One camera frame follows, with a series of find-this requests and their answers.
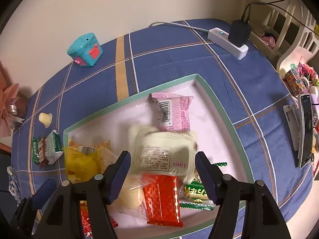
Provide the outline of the red flower snack packet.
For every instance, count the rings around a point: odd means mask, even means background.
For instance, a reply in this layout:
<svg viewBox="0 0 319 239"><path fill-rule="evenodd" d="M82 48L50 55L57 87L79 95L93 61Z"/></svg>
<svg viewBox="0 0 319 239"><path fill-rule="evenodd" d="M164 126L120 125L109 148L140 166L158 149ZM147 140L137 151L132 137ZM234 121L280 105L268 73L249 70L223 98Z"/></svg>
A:
<svg viewBox="0 0 319 239"><path fill-rule="evenodd" d="M96 206L80 201L82 227L86 238L117 238L114 228L118 223L108 214L102 203Z"/></svg>

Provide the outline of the brown milk biscuit packet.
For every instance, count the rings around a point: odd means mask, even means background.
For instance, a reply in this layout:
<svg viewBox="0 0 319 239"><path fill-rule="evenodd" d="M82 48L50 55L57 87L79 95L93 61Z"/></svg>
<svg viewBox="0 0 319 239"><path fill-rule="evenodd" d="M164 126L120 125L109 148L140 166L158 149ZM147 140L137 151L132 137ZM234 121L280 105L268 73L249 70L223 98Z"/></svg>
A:
<svg viewBox="0 0 319 239"><path fill-rule="evenodd" d="M39 167L43 168L45 165L48 164L48 159L45 156L45 150L46 150L46 143L45 138L41 138L38 141L38 161L39 161Z"/></svg>

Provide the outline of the clear round bun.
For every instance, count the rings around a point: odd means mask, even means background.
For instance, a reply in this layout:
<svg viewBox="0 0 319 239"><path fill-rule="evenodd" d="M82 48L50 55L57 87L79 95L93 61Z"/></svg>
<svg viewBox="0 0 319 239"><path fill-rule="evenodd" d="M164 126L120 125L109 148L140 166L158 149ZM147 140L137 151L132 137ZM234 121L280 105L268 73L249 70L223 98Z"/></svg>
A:
<svg viewBox="0 0 319 239"><path fill-rule="evenodd" d="M136 218L146 218L143 184L140 175L126 177L118 198L109 209Z"/></svg>

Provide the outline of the green striped candy packet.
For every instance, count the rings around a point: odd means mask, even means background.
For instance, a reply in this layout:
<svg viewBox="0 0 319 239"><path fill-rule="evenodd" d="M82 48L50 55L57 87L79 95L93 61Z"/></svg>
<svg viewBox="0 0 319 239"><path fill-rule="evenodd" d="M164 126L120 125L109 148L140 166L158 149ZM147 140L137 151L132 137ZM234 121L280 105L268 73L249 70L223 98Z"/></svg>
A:
<svg viewBox="0 0 319 239"><path fill-rule="evenodd" d="M209 199L196 169L188 183L182 184L179 188L179 206L181 208L207 211L212 211L215 208L215 204Z"/></svg>

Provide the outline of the mint green snack packet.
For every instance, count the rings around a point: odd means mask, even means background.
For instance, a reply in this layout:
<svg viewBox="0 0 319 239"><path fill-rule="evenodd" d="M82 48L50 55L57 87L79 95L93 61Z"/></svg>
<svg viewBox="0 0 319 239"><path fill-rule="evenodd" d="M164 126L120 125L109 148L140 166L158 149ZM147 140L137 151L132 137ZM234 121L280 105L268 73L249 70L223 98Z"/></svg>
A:
<svg viewBox="0 0 319 239"><path fill-rule="evenodd" d="M45 138L45 157L49 165L53 165L63 154L63 148L59 134L54 129Z"/></svg>

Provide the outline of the beige barcode cake packet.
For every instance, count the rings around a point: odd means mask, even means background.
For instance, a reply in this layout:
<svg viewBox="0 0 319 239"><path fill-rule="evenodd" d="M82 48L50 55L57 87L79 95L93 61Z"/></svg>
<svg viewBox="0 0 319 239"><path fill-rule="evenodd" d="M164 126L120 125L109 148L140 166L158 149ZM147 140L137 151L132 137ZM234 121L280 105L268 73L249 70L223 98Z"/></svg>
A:
<svg viewBox="0 0 319 239"><path fill-rule="evenodd" d="M84 159L84 157L91 158L96 161L97 166L100 168L100 172L104 172L106 168L114 164L118 158L110 150L110 141L103 142L100 145L92 145L92 146L84 146L70 139L68 142L69 153L67 156L70 157L80 157Z"/></svg>

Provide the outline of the orange red patterned packet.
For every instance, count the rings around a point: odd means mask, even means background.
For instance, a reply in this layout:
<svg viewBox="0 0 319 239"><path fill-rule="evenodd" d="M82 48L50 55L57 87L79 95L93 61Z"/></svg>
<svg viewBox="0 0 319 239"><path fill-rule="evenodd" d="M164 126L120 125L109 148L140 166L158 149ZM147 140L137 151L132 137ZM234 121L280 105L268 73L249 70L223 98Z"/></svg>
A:
<svg viewBox="0 0 319 239"><path fill-rule="evenodd" d="M142 176L147 223L169 227L183 227L179 206L178 179L169 175Z"/></svg>

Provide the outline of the cream paper snack packet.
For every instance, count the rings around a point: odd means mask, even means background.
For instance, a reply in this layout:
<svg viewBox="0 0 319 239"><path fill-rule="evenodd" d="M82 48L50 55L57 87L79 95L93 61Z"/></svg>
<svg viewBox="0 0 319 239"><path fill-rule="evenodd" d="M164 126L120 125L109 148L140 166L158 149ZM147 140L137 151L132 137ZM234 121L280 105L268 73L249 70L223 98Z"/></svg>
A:
<svg viewBox="0 0 319 239"><path fill-rule="evenodd" d="M128 131L131 171L180 177L192 181L195 172L197 134L167 132L146 125L134 125Z"/></svg>

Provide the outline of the pink snack packet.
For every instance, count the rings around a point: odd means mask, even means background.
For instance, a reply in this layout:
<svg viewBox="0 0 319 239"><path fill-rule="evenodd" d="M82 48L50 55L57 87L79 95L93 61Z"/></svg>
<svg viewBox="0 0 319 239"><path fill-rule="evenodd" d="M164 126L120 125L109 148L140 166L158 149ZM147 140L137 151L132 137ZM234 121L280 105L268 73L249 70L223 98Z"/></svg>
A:
<svg viewBox="0 0 319 239"><path fill-rule="evenodd" d="M159 108L160 131L190 131L189 107L194 98L193 96L182 96L168 92L155 92L151 94L151 97Z"/></svg>

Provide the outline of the yellow snack packet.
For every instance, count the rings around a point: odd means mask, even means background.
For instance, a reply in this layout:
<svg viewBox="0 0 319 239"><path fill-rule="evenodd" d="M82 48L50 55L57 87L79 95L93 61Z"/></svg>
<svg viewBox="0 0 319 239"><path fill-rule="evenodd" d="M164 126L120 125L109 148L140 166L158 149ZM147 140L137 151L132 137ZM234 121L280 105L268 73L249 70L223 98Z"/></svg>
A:
<svg viewBox="0 0 319 239"><path fill-rule="evenodd" d="M100 173L100 163L95 151L83 153L77 148L63 147L67 179L71 183L89 181Z"/></svg>

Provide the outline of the crumpled blue white wrapper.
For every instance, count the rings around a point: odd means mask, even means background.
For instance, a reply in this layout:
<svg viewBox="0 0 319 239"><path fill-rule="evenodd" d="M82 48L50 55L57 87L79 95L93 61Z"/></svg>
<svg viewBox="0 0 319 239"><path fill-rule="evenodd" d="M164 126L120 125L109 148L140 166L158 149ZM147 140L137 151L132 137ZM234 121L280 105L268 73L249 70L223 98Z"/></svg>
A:
<svg viewBox="0 0 319 239"><path fill-rule="evenodd" d="M20 187L13 166L7 166L7 173L9 177L9 192L16 200L17 205L19 205L21 203Z"/></svg>

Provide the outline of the small pudding cup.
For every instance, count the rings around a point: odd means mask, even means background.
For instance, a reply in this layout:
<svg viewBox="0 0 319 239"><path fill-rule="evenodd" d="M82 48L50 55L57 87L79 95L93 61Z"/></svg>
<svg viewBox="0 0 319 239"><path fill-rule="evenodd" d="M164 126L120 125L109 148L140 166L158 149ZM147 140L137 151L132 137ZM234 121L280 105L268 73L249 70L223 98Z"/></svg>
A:
<svg viewBox="0 0 319 239"><path fill-rule="evenodd" d="M38 116L39 121L48 128L52 123L52 114L51 113L40 113Z"/></svg>

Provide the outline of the smartphone on white stand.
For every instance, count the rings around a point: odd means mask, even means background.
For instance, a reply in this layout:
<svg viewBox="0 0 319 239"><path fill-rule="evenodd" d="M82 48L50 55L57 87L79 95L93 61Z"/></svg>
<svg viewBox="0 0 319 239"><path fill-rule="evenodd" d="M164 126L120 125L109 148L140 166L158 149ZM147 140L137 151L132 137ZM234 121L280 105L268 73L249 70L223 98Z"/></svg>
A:
<svg viewBox="0 0 319 239"><path fill-rule="evenodd" d="M290 130L292 145L296 151L298 168L302 169L312 160L314 142L314 116L309 93L299 94L298 105L284 105L283 112Z"/></svg>

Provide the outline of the pink flower bouquet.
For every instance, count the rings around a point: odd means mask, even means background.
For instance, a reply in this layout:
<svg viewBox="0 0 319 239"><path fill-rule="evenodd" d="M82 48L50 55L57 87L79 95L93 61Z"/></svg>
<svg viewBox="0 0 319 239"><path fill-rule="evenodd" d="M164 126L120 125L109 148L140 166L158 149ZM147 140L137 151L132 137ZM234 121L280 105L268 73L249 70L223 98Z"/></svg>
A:
<svg viewBox="0 0 319 239"><path fill-rule="evenodd" d="M16 126L24 122L27 102L20 85L10 80L1 64L1 138L11 136Z"/></svg>

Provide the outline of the teal rimmed white tray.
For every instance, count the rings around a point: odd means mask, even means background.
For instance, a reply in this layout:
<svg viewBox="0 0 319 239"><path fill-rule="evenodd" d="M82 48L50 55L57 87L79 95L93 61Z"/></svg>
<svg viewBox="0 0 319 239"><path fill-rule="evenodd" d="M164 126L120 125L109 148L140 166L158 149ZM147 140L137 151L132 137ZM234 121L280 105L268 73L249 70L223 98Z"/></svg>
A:
<svg viewBox="0 0 319 239"><path fill-rule="evenodd" d="M137 123L156 126L157 110L150 101L150 94L164 91L194 99L189 108L190 129L197 136L198 149L210 162L226 162L222 172L239 181L253 182L251 167L245 150L215 93L198 74L188 75L165 84L147 89L136 95L110 105L63 132L64 144L70 139L81 145L99 145L110 141L115 154L129 150L128 129ZM118 238L206 238L211 231L218 210L195 210L183 208L181 228L149 225L143 218L111 211L118 222Z"/></svg>

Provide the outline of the checkered mug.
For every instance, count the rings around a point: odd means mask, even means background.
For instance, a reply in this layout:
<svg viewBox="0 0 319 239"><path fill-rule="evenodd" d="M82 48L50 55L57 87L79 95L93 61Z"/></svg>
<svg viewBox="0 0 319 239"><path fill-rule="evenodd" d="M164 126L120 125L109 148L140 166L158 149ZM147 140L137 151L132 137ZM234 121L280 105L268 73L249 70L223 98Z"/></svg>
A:
<svg viewBox="0 0 319 239"><path fill-rule="evenodd" d="M298 96L307 92L310 88L309 81L306 77L299 74L296 67L291 68L285 75L284 80L288 83L289 89L293 96Z"/></svg>

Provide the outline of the blue plaid tablecloth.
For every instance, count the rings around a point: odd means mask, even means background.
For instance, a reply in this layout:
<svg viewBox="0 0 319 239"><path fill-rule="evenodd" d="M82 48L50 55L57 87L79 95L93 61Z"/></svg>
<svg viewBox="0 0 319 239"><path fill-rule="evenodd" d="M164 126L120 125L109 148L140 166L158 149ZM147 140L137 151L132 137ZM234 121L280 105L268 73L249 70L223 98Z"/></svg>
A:
<svg viewBox="0 0 319 239"><path fill-rule="evenodd" d="M52 113L54 129L69 126L117 102L116 63L123 61L125 86L133 96L154 86L200 75L227 112L245 149L252 175L266 182L286 220L290 220L312 188L312 166L296 167L296 153L283 105L292 98L271 63L249 44L238 60L209 42L203 29L229 30L222 20L180 21L125 35L117 57L116 40L102 45L103 54L91 68L68 64L29 100L26 120L14 133L12 166L22 197L29 197L47 179L65 178L63 160L39 168L30 150L34 137L50 131L39 121L41 112Z"/></svg>

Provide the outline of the teal toy house box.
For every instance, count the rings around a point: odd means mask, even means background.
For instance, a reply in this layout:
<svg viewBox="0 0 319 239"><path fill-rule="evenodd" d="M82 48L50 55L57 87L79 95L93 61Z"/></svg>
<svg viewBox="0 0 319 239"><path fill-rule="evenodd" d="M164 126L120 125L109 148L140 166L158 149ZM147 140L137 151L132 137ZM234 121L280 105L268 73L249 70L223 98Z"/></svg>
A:
<svg viewBox="0 0 319 239"><path fill-rule="evenodd" d="M67 49L67 54L81 68L87 68L96 64L103 49L95 34L90 32L78 37Z"/></svg>

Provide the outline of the white power strip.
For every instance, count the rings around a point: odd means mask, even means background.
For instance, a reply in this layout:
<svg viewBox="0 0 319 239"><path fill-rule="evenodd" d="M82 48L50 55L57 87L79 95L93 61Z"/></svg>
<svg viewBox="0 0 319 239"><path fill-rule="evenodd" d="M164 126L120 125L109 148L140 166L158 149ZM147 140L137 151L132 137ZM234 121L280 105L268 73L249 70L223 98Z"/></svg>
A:
<svg viewBox="0 0 319 239"><path fill-rule="evenodd" d="M241 47L237 47L228 40L228 37L229 34L218 27L215 27L208 31L208 39L210 41L228 51L228 53L232 54L238 60L241 60L246 56L249 47L245 44Z"/></svg>

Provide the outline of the black power adapter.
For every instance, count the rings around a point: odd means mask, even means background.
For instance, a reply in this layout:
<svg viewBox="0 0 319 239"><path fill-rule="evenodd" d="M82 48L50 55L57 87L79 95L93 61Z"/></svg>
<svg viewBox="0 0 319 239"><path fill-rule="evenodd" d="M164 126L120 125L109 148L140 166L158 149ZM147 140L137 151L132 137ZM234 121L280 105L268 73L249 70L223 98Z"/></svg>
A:
<svg viewBox="0 0 319 239"><path fill-rule="evenodd" d="M228 40L238 48L245 45L251 33L251 25L242 20L233 21L230 25Z"/></svg>

